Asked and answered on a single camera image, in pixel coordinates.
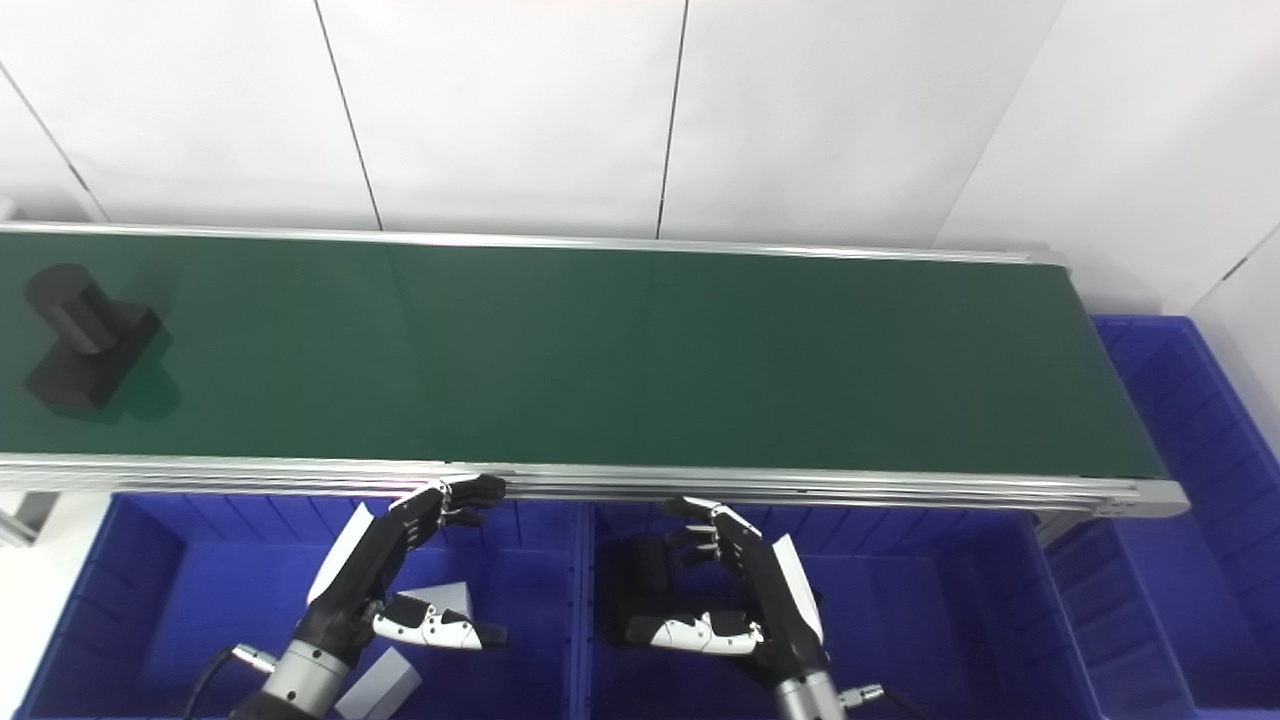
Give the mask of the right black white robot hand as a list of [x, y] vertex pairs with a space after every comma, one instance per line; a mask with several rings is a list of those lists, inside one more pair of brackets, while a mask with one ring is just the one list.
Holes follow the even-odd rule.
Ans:
[[803, 610], [805, 598], [797, 592], [792, 573], [785, 569], [777, 547], [727, 503], [675, 496], [662, 509], [689, 520], [673, 537], [687, 548], [685, 565], [718, 562], [741, 580], [745, 607], [634, 614], [625, 621], [625, 639], [631, 644], [741, 659], [768, 688], [828, 676], [829, 656], [823, 639]]

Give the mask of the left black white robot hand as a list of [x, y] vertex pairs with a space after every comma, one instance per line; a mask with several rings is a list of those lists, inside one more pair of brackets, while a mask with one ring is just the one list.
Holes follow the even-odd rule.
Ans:
[[433, 479], [365, 521], [334, 544], [338, 560], [319, 575], [293, 641], [355, 665], [375, 637], [448, 650], [497, 650], [508, 644], [503, 626], [476, 623], [466, 612], [390, 592], [406, 557], [449, 524], [477, 527], [480, 511], [506, 496], [506, 480], [490, 474]]

